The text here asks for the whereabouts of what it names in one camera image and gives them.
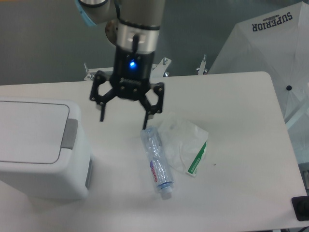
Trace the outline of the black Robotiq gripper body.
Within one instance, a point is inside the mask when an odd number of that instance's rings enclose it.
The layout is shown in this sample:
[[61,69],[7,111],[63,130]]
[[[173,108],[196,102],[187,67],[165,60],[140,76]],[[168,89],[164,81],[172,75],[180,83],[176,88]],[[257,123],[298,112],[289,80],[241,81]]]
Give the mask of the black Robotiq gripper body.
[[116,96],[138,101],[150,90],[150,74],[155,52],[133,53],[116,48],[110,84]]

